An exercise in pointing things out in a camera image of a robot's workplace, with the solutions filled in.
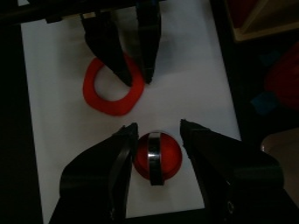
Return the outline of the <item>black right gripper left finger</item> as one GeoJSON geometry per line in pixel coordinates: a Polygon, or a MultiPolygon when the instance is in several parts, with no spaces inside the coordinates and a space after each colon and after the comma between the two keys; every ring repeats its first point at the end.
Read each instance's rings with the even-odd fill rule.
{"type": "Polygon", "coordinates": [[[84,150],[60,176],[60,198],[49,224],[124,224],[137,145],[137,125],[124,126],[84,150]]]}

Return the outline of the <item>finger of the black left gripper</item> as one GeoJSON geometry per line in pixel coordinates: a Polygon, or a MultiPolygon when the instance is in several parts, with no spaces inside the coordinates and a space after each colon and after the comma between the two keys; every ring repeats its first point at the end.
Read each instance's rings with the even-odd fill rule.
{"type": "Polygon", "coordinates": [[[157,0],[136,0],[137,35],[144,66],[144,81],[152,82],[154,59],[161,37],[161,14],[157,0]]]}
{"type": "Polygon", "coordinates": [[[106,11],[94,13],[90,16],[81,14],[80,21],[89,50],[122,83],[130,87],[130,72],[128,70],[117,35],[117,27],[112,21],[110,13],[106,11]]]}

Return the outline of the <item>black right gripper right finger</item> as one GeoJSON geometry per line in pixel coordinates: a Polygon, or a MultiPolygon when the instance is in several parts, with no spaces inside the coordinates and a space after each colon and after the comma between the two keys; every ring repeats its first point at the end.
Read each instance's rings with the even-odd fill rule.
{"type": "Polygon", "coordinates": [[[209,224],[299,224],[276,160],[194,122],[180,121],[209,224]]]}

